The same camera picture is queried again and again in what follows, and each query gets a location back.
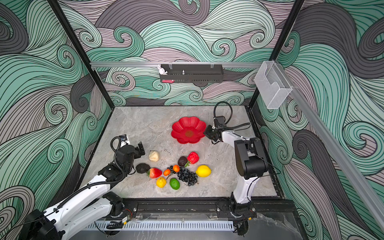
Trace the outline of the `red fake apple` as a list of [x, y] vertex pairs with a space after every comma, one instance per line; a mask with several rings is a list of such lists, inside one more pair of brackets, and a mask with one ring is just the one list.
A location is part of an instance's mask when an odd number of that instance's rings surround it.
[[188, 156], [187, 156], [187, 160], [190, 164], [196, 164], [199, 160], [200, 160], [200, 157], [199, 155], [196, 153], [196, 152], [191, 152]]

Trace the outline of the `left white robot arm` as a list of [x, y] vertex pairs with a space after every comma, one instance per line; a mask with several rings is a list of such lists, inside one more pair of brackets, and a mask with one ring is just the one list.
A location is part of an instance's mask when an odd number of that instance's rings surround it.
[[145, 155], [142, 143], [124, 145], [115, 150], [114, 160], [85, 186], [52, 207], [28, 214], [20, 231], [20, 240], [68, 240], [96, 220], [123, 212], [123, 201], [111, 189], [124, 180], [134, 160]]

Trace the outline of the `dark maroon fake fruit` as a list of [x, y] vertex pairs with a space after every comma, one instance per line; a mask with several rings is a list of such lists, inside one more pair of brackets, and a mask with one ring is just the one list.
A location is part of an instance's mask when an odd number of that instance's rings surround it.
[[179, 158], [179, 160], [178, 160], [178, 165], [180, 166], [180, 167], [185, 167], [187, 164], [188, 164], [188, 159], [187, 159], [187, 157], [185, 157], [185, 156], [182, 156], [182, 157], [180, 157]]

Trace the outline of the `cream fake pear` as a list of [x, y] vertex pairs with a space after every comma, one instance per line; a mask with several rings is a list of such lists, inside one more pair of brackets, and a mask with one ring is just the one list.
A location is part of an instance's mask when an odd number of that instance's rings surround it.
[[156, 163], [160, 160], [160, 153], [158, 151], [151, 151], [149, 154], [149, 160]]

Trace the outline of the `red flower-shaped fruit bowl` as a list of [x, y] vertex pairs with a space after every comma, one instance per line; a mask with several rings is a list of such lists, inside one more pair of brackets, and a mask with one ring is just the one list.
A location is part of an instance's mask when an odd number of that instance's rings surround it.
[[183, 117], [172, 125], [171, 136], [180, 144], [196, 144], [205, 137], [206, 127], [197, 117]]

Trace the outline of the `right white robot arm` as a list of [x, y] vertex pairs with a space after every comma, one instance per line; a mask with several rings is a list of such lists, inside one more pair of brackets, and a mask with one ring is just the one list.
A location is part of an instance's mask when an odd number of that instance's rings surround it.
[[205, 136], [213, 143], [222, 142], [234, 148], [236, 168], [239, 174], [235, 190], [231, 194], [230, 209], [240, 215], [252, 209], [252, 192], [256, 183], [269, 171], [268, 162], [258, 154], [259, 138], [246, 138], [234, 131], [225, 131], [209, 125]]

